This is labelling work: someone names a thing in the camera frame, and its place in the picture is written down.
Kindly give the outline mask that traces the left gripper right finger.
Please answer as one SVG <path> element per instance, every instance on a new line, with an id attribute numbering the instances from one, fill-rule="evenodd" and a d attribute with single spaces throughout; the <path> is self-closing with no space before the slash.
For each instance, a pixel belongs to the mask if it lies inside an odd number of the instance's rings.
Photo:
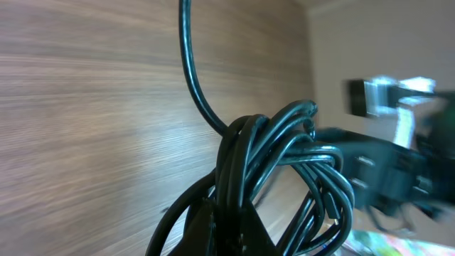
<path id="1" fill-rule="evenodd" d="M 241 215 L 242 255 L 279 256 L 255 207 L 246 202 Z"/>

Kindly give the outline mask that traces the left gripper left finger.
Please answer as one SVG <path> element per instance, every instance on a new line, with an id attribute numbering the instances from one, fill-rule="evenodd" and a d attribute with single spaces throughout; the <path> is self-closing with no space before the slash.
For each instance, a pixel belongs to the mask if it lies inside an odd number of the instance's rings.
<path id="1" fill-rule="evenodd" d="M 215 209 L 211 201 L 202 201 L 181 241 L 168 256 L 212 256 L 215 249 Z"/>

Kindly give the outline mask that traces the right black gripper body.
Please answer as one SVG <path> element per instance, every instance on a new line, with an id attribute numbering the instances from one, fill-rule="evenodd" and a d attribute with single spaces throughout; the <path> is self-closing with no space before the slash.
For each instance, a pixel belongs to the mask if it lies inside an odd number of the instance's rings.
<path id="1" fill-rule="evenodd" d="M 316 138 L 341 150 L 342 174 L 352 184 L 356 208 L 374 207 L 393 216 L 411 203 L 429 217 L 441 214 L 429 202 L 434 198 L 432 164 L 441 151 L 425 136 L 417 135 L 416 149 L 338 128 L 321 129 Z"/>

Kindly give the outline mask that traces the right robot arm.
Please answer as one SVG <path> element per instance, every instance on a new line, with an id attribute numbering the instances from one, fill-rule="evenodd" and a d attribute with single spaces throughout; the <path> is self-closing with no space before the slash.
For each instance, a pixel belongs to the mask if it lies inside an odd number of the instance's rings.
<path id="1" fill-rule="evenodd" d="M 435 203 L 454 205 L 454 93 L 444 96 L 447 104 L 428 117 L 430 132 L 416 136 L 415 150 L 343 129 L 317 133 L 319 141 L 341 150 L 356 208 L 393 216 L 411 203 L 435 218 L 440 212 Z"/>

